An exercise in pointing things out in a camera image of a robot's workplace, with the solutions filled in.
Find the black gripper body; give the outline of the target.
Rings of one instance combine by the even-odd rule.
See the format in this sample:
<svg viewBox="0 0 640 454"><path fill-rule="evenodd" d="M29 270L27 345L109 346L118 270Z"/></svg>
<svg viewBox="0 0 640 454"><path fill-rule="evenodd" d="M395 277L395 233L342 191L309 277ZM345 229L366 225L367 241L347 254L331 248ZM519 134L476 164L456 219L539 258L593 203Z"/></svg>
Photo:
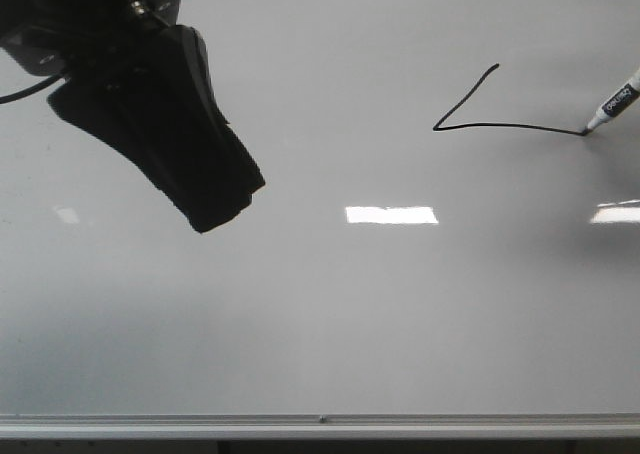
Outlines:
<svg viewBox="0 0 640 454"><path fill-rule="evenodd" d="M184 64L203 74L203 40L177 23L181 0L1 0L1 47L27 73L72 82Z"/></svg>

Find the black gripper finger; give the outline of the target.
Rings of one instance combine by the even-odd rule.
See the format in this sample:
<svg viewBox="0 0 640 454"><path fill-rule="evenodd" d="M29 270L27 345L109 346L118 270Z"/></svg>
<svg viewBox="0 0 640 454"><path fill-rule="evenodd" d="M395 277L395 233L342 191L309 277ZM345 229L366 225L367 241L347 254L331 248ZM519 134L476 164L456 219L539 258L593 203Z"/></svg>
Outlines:
<svg viewBox="0 0 640 454"><path fill-rule="evenodd" d="M76 71L47 101L138 167L199 233L232 220L265 184L218 108L206 45L191 27L162 29Z"/></svg>

